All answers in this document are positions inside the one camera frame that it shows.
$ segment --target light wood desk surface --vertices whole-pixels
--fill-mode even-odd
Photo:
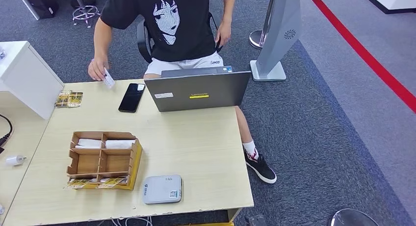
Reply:
[[[0,215],[1,225],[48,120],[42,119],[7,91],[0,92],[0,114],[7,117],[13,125],[13,133],[3,145],[4,151],[0,154],[0,204],[5,208],[5,212]],[[7,134],[9,130],[9,123],[4,118],[0,118],[0,137]],[[6,166],[7,157],[15,155],[23,155],[27,159],[20,166]]]
[[[84,92],[81,107],[55,109],[4,226],[57,224],[253,206],[232,107],[160,113],[146,90],[136,113],[118,111],[130,83],[66,84]],[[129,190],[63,189],[73,131],[128,131],[143,146],[136,185]],[[148,176],[181,175],[182,200],[145,205]]]

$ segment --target black t-shirt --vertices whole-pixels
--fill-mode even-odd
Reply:
[[[107,0],[101,20],[125,29],[142,15],[155,42],[152,57],[174,62],[215,52],[208,9],[209,0]]]

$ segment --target cardboard organizer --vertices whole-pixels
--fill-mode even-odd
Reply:
[[[101,140],[99,149],[77,149],[79,139]],[[106,140],[135,140],[130,149],[107,149]],[[139,140],[128,132],[78,131],[72,136],[69,157],[72,163],[67,168],[70,179],[94,179],[82,188],[97,188],[103,178],[127,176],[126,183],[118,183],[111,189],[133,190],[140,163],[142,147]]]

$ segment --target person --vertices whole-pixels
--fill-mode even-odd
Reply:
[[[112,28],[126,29],[138,15],[144,17],[155,42],[145,79],[160,77],[161,70],[223,66],[215,43],[223,46],[231,37],[234,1],[224,0],[223,18],[214,38],[208,24],[209,0],[108,0],[95,25],[94,59],[88,74],[94,80],[104,79]],[[235,111],[246,164],[261,180],[274,183],[276,175],[257,152],[244,114],[238,106]]]

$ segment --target portable wifi device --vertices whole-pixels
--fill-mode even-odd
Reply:
[[[143,202],[145,204],[174,203],[182,198],[182,178],[173,176],[151,176],[144,180]]]

